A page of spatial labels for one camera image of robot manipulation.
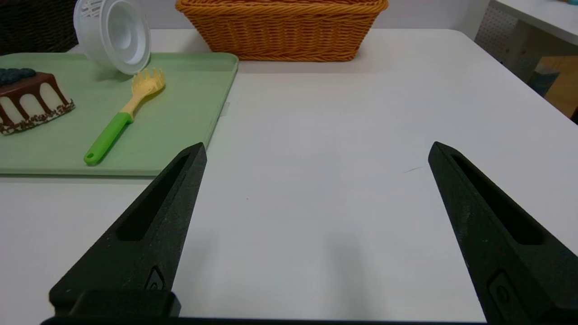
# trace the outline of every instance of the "plastic strainer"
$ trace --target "plastic strainer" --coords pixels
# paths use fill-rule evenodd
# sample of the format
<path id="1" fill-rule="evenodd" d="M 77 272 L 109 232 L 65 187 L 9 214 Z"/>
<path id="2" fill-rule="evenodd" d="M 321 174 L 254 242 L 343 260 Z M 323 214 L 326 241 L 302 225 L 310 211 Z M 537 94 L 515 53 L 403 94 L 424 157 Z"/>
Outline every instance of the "plastic strainer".
<path id="1" fill-rule="evenodd" d="M 82 51 L 103 68 L 134 75 L 149 62 L 149 24 L 133 0 L 78 0 L 74 27 Z"/>

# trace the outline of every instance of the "table surface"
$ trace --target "table surface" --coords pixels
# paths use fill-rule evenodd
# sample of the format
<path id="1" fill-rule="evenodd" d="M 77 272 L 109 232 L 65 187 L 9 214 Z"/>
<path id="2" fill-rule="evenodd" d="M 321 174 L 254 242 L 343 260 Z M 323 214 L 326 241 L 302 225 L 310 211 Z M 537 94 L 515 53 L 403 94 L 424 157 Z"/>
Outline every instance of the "table surface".
<path id="1" fill-rule="evenodd" d="M 578 45 L 578 6 L 561 0 L 494 0 L 512 16 Z"/>
<path id="2" fill-rule="evenodd" d="M 194 30 L 154 51 L 208 50 Z M 373 29 L 352 62 L 241 62 L 173 291 L 182 316 L 482 321 L 429 170 L 462 151 L 578 252 L 578 127 L 462 33 Z M 0 323 L 150 180 L 0 179 Z"/>

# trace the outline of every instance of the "light green tray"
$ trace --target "light green tray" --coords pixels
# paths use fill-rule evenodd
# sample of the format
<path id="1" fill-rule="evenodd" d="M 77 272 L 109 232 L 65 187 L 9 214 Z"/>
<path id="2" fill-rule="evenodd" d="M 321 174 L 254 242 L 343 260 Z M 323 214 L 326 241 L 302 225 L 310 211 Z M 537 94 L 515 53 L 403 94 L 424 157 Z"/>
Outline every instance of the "light green tray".
<path id="1" fill-rule="evenodd" d="M 83 161 L 88 148 L 131 98 L 131 77 L 104 73 L 82 54 L 21 53 L 0 57 L 0 68 L 52 73 L 76 109 L 48 123 L 0 136 L 0 173 L 156 176 L 184 149 L 208 146 L 237 72 L 227 53 L 154 53 L 166 88 L 146 101 L 98 166 Z"/>

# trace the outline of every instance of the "white wall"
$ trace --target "white wall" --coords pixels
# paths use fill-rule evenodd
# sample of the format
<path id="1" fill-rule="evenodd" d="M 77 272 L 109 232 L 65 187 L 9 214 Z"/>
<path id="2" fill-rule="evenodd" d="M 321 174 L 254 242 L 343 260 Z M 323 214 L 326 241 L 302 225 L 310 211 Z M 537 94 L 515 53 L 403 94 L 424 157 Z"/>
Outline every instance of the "white wall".
<path id="1" fill-rule="evenodd" d="M 479 20 L 486 11 L 480 2 L 489 0 L 390 0 L 390 7 L 379 16 L 375 28 L 449 28 L 461 30 L 470 4 L 476 3 Z M 175 9 L 176 0 L 138 0 L 151 28 L 192 28 Z"/>

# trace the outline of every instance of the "chocolate cake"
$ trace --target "chocolate cake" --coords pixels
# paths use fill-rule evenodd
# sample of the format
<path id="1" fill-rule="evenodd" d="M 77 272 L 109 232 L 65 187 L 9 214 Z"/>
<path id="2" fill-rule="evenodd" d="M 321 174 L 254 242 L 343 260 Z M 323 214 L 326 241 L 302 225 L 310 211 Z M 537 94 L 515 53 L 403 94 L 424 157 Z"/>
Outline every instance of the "chocolate cake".
<path id="1" fill-rule="evenodd" d="M 74 109 L 50 73 L 0 69 L 0 132 L 33 128 Z"/>

